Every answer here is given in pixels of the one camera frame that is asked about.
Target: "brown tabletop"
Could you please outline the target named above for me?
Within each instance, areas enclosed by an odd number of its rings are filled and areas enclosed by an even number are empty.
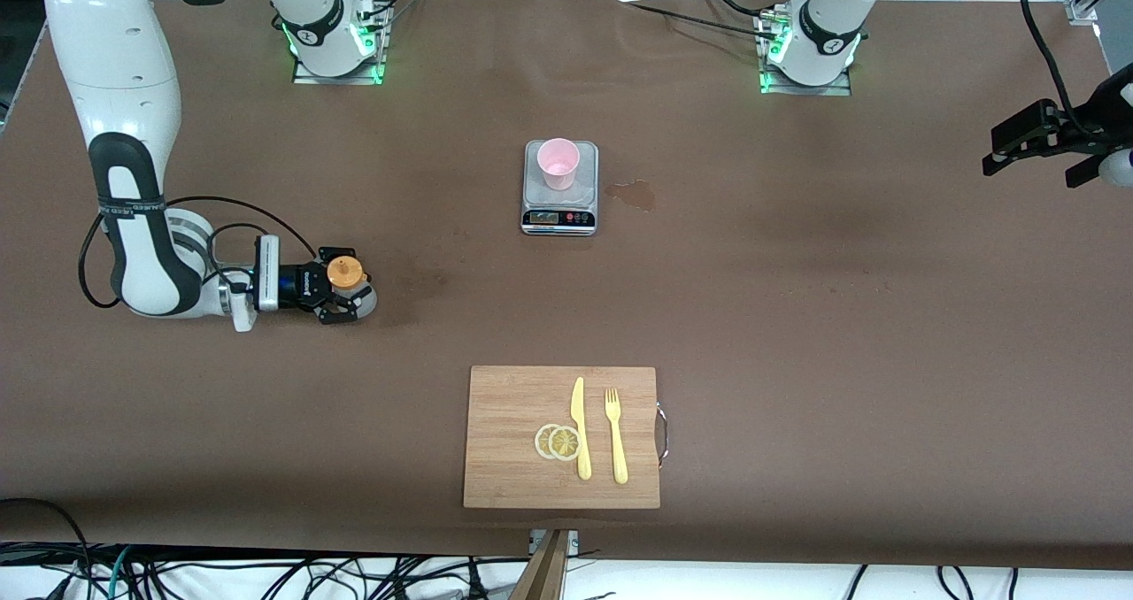
[[[1016,5],[878,3],[849,100],[760,95],[750,40],[614,0],[420,0],[381,87],[291,85],[267,0],[159,11],[167,194],[352,246],[381,307],[238,334],[86,305],[95,194],[45,40],[0,140],[3,495],[102,542],[517,554],[571,526],[606,557],[1133,566],[1133,194],[1067,191],[1071,156],[980,175],[991,126],[1054,94]],[[1037,11],[1084,100],[1097,40]],[[550,136],[651,200],[523,237]],[[463,509],[474,365],[656,367],[661,509]]]

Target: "liquid spill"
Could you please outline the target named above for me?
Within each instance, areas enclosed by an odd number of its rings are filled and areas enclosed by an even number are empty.
[[[617,197],[619,200],[623,200],[627,205],[631,205],[634,208],[642,209],[642,212],[648,213],[657,207],[657,196],[650,191],[649,183],[646,180],[634,180],[631,185],[607,185],[602,191],[606,196]]]

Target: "knife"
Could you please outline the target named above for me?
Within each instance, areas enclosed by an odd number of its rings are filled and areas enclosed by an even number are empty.
[[[586,406],[582,403],[582,378],[574,382],[574,394],[570,397],[570,418],[578,427],[578,478],[590,480],[590,448],[586,446]]]

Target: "kitchen scale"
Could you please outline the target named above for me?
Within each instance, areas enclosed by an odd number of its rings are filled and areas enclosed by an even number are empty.
[[[527,143],[519,228],[527,234],[594,234],[598,230],[598,147],[593,142],[574,142],[579,152],[574,183],[565,191],[555,191],[536,160],[544,142]]]

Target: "wooden cutting board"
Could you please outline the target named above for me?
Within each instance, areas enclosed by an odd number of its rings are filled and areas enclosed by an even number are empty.
[[[576,427],[570,418],[574,379],[586,386],[590,480],[574,460],[547,460],[535,451],[546,423]],[[614,482],[605,392],[622,403],[622,444],[629,480]],[[656,509],[661,477],[654,426],[657,372],[651,367],[477,366],[468,395],[465,507],[502,509]]]

